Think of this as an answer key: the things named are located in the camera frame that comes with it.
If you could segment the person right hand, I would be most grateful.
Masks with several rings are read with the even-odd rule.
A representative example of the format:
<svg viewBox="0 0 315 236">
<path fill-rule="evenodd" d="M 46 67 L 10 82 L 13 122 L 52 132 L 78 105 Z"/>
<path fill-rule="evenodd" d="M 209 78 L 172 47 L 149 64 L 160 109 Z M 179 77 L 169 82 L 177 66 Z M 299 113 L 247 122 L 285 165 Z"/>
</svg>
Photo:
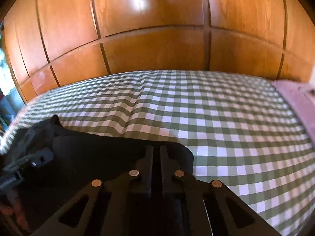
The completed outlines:
<svg viewBox="0 0 315 236">
<path fill-rule="evenodd" d="M 29 225 L 19 197 L 8 200 L 6 196 L 1 195 L 1 213 L 6 217 L 14 216 L 18 229 L 21 229 L 23 233 L 29 232 Z"/>
</svg>

